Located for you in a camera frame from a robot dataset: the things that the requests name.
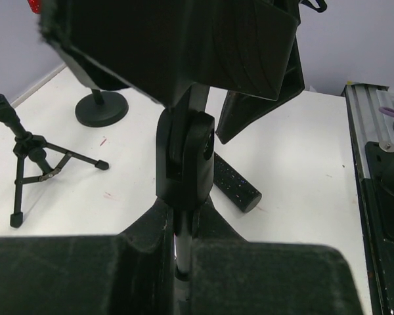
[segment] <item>black strap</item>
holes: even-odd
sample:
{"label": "black strap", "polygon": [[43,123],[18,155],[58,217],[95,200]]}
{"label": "black strap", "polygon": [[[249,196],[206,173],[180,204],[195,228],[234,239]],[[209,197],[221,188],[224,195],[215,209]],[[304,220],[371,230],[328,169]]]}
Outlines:
{"label": "black strap", "polygon": [[315,0],[317,2],[317,7],[314,6],[310,0],[302,0],[300,3],[306,5],[307,7],[316,10],[318,13],[322,13],[327,9],[327,3],[325,0]]}

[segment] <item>round black base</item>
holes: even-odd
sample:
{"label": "round black base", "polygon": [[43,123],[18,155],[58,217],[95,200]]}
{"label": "round black base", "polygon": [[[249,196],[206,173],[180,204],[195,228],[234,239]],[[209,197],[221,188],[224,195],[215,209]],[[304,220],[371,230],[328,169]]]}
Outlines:
{"label": "round black base", "polygon": [[84,126],[105,127],[121,120],[129,105],[119,93],[101,92],[104,104],[97,104],[93,95],[83,97],[76,105],[76,118]]}

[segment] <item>tripod stand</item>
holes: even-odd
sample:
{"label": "tripod stand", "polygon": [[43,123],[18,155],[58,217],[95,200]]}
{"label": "tripod stand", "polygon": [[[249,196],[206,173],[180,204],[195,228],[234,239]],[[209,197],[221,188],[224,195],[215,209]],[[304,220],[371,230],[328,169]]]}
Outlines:
{"label": "tripod stand", "polygon": [[[48,143],[43,136],[33,135],[25,130],[20,123],[20,118],[16,114],[14,108],[9,104],[6,97],[0,94],[0,122],[9,127],[15,135],[15,146],[13,153],[18,158],[16,167],[15,180],[15,194],[14,194],[14,208],[11,214],[10,225],[13,228],[18,228],[23,223],[22,212],[22,188],[25,184],[35,182],[43,182],[53,178],[61,172],[62,168],[67,164],[71,158],[79,159],[86,163],[93,164],[97,169],[107,170],[109,164],[105,161],[97,161],[89,157],[77,154],[73,151],[67,150],[60,146]],[[63,158],[55,168],[52,168],[47,161],[47,153],[44,148],[64,154]],[[24,177],[25,159],[29,158],[36,163],[42,171],[42,175],[36,177]]]}

